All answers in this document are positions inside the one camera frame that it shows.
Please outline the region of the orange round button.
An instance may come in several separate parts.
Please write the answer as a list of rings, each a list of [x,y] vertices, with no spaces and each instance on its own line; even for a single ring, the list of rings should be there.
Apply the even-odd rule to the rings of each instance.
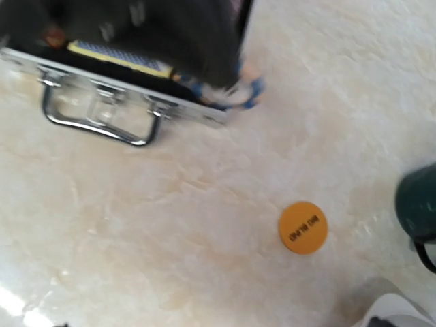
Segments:
[[[282,212],[278,232],[287,249],[298,255],[310,255],[326,242],[328,222],[318,206],[299,201]]]

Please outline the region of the blue playing card deck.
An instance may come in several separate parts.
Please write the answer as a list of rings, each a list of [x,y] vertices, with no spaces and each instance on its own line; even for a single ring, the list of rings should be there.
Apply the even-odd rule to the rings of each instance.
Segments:
[[[68,44],[67,49],[77,55],[128,67],[134,71],[158,78],[169,79],[172,72],[172,68],[165,63],[142,55],[115,50],[108,46],[96,45],[84,41],[74,41]]]

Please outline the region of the aluminium poker chip case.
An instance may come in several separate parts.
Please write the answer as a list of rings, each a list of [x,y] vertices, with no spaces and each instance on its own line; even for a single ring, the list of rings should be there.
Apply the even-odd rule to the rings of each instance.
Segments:
[[[38,76],[54,124],[132,146],[154,141],[161,122],[183,116],[222,125],[231,109],[202,103],[178,83],[223,89],[243,61],[251,1],[2,1],[1,56]],[[84,41],[172,68],[158,78],[67,49]]]

